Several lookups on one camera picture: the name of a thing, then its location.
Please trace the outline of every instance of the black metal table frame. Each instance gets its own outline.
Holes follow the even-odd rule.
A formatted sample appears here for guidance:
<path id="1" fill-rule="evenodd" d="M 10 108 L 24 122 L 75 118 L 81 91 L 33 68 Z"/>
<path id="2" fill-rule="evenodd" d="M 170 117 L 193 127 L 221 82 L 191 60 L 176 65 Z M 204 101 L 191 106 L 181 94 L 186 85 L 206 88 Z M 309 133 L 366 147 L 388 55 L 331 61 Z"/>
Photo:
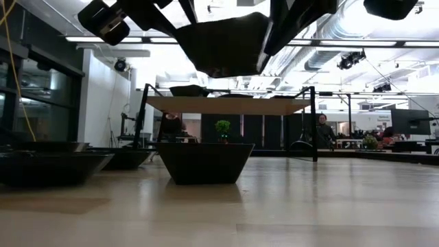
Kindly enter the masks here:
<path id="1" fill-rule="evenodd" d="M 149 89 L 152 89 L 156 94 L 158 94 L 161 97 L 164 97 L 158 90 L 153 87 L 151 84 L 145 84 L 145 88 L 143 89 L 142 94 L 142 101 L 140 104 L 140 111 L 139 116 L 136 119 L 136 132 L 134 134 L 134 143 L 132 148 L 136 150 L 139 146 L 139 139 L 140 139 L 140 131 L 142 129 L 142 123 L 145 119 L 145 108 L 148 98 L 148 92 Z M 301 92 L 293 96 L 292 99 L 296 99 L 297 97 L 301 95 L 305 95 L 309 91 L 310 94 L 310 102 L 311 102 L 311 122 L 317 124 L 317 117 L 316 117 L 316 88 L 314 86 L 308 86 L 305 87 Z M 351 125 L 351 97 L 349 98 L 349 125 Z M 162 114 L 162 121 L 163 123 L 164 118 L 166 117 L 166 114 Z M 318 151 L 317 151 L 317 125 L 312 124 L 311 125 L 311 135 L 312 135 L 312 157 L 313 162 L 317 162 L 318 160 Z M 289 125 L 287 124 L 287 127 L 285 129 L 287 133 L 289 133 Z M 162 125 L 160 124 L 160 128 L 158 129 L 158 136 L 157 136 L 157 142 L 161 142 L 162 139 Z M 289 146 L 285 148 L 287 150 L 287 156 L 289 156 Z"/>

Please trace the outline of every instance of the ceiling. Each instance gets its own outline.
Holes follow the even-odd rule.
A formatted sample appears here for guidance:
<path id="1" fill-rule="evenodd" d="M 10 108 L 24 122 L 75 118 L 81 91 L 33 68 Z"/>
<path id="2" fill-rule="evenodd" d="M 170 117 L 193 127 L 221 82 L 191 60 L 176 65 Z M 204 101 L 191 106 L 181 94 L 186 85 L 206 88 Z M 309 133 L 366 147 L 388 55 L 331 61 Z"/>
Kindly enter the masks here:
<path id="1" fill-rule="evenodd" d="M 77 13 L 90 1 L 18 0 L 30 12 L 66 36 L 90 35 L 77 20 Z M 105 2 L 111 5 L 115 0 L 105 0 Z M 402 21 L 389 21 L 367 14 L 362 0 L 346 0 L 342 3 L 337 14 L 322 17 L 300 33 L 297 38 L 395 40 L 437 40 L 439 38 L 439 23 L 432 21 L 439 14 L 439 1 L 437 0 L 424 0 L 421 13 L 416 14 L 414 10 Z M 161 11 L 176 27 L 189 24 L 178 1 L 173 1 Z M 195 0 L 195 11 L 201 22 L 243 16 L 255 11 L 268 15 L 270 1 L 261 1 L 253 7 L 238 7 L 236 0 Z M 154 30 L 144 32 L 129 19 L 126 22 L 131 28 L 131 36 L 165 36 Z M 401 90 L 409 90 L 412 89 L 410 82 L 420 80 L 422 75 L 439 76 L 436 75 L 436 71 L 428 69 L 432 64 L 439 64 L 439 49 L 365 49 L 367 61 L 361 61 L 352 69 L 341 71 L 337 68 L 337 63 L 341 55 L 347 54 L 352 49 L 285 47 L 269 61 L 261 76 L 212 79 L 195 71 L 195 67 L 179 45 L 125 44 L 109 47 L 103 44 L 92 44 L 83 46 L 92 49 L 99 47 L 95 54 L 105 57 L 111 56 L 111 51 L 116 50 L 148 50 L 150 51 L 149 58 L 130 58 L 128 61 L 137 68 L 145 66 L 145 61 L 147 64 L 153 64 L 157 80 L 163 85 L 199 82 L 203 86 L 216 89 L 297 91 L 303 86 L 312 84 L 319 91 L 367 92 L 372 91 L 374 86 L 386 80 L 391 80 Z M 427 73 L 419 75 L 420 71 L 427 71 Z M 431 90 L 439 93 L 438 87 L 426 90 L 429 93 Z"/>

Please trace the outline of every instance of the ductwork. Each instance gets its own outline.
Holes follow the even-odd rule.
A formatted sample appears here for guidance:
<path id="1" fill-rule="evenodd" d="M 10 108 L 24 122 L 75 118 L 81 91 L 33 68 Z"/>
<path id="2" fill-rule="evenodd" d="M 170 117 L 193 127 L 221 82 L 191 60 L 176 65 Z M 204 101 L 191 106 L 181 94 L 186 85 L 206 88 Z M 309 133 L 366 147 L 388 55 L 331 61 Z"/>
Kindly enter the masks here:
<path id="1" fill-rule="evenodd" d="M 358 21 L 367 21 L 356 16 L 358 12 L 365 12 L 362 0 L 346 0 L 337 11 L 337 14 L 330 16 L 325 23 L 318 27 L 314 34 L 317 39 L 343 39 L 343 38 L 364 38 L 369 35 L 375 27 L 372 25 L 358 25 Z M 284 70 L 282 76 L 285 77 L 298 65 L 304 63 L 303 59 L 308 58 L 304 63 L 307 71 L 319 71 L 324 64 L 336 57 L 340 51 L 317 50 L 314 47 L 304 47 L 301 49 L 292 63 Z"/>

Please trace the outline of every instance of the cable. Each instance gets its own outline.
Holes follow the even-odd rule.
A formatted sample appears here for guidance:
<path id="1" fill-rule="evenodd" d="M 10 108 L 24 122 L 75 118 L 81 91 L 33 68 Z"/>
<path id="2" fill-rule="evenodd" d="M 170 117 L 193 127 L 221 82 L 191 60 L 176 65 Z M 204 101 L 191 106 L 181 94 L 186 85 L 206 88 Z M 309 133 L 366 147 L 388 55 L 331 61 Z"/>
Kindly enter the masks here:
<path id="1" fill-rule="evenodd" d="M 11 39 L 10 39 L 10 35 L 9 35 L 8 15 L 9 15 L 10 11 L 12 10 L 12 7 L 14 7 L 14 5 L 15 5 L 15 0 L 14 0 L 14 2 L 12 2 L 11 7 L 9 8 L 9 10 L 8 10 L 9 12 L 6 12 L 5 3 L 3 2 L 3 15 L 4 15 L 4 17 L 0 21 L 0 25 L 3 23 L 3 21 L 5 22 L 6 38 L 8 39 L 9 54 L 10 54 L 10 57 L 11 57 L 12 71 L 14 72 L 16 91 L 17 91 L 17 93 L 19 95 L 19 99 L 20 99 L 21 105 L 23 106 L 23 112 L 24 112 L 24 115 L 25 115 L 25 118 L 26 118 L 27 127 L 29 128 L 29 131 L 30 131 L 30 133 L 32 135 L 32 139 L 34 141 L 36 141 L 34 131 L 32 130 L 32 127 L 30 126 L 29 117 L 27 117 L 27 112 L 26 112 L 25 104 L 23 102 L 23 99 L 21 98 L 21 88 L 20 88 L 20 83 L 19 83 L 19 77 L 17 76 L 16 70 L 15 70 L 14 54 L 12 53 Z"/>
<path id="2" fill-rule="evenodd" d="M 413 103 L 415 103 L 416 105 L 418 105 L 419 107 L 421 107 L 423 110 L 426 110 L 431 116 L 433 117 L 437 117 L 435 116 L 433 113 L 431 113 L 429 110 L 427 110 L 425 107 L 421 106 L 420 104 L 418 104 L 418 102 L 414 101 L 412 98 L 410 98 L 408 95 L 406 95 L 401 89 L 399 89 L 397 86 L 395 86 L 389 79 L 387 79 L 387 77 L 385 77 L 370 61 L 369 59 L 366 58 L 366 61 L 368 61 L 368 63 L 370 64 L 370 66 L 372 66 L 372 68 L 378 72 L 378 74 L 384 79 L 386 80 L 387 83 L 389 83 L 390 85 L 392 85 L 394 88 L 396 88 L 400 93 L 402 93 L 404 96 L 406 96 L 408 98 L 408 100 L 413 101 Z"/>

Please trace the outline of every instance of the black planter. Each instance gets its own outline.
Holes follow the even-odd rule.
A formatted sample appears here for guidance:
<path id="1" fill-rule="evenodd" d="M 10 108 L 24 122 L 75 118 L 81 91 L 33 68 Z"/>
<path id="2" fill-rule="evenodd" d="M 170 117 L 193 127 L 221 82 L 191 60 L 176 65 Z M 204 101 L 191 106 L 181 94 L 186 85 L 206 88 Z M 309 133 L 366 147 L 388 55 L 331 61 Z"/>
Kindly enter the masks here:
<path id="1" fill-rule="evenodd" d="M 0 154 L 0 183 L 11 187 L 51 187 L 84 183 L 100 171 L 112 154 Z"/>
<path id="2" fill-rule="evenodd" d="M 125 148 L 89 148 L 89 151 L 114 154 L 104 170 L 137 169 L 151 154 L 151 150 L 132 150 Z"/>
<path id="3" fill-rule="evenodd" d="M 177 185 L 233 184 L 254 144 L 155 143 Z"/>
<path id="4" fill-rule="evenodd" d="M 11 145 L 13 150 L 35 151 L 35 152 L 82 152 L 89 143 L 65 142 L 65 141 L 37 141 L 22 142 Z"/>

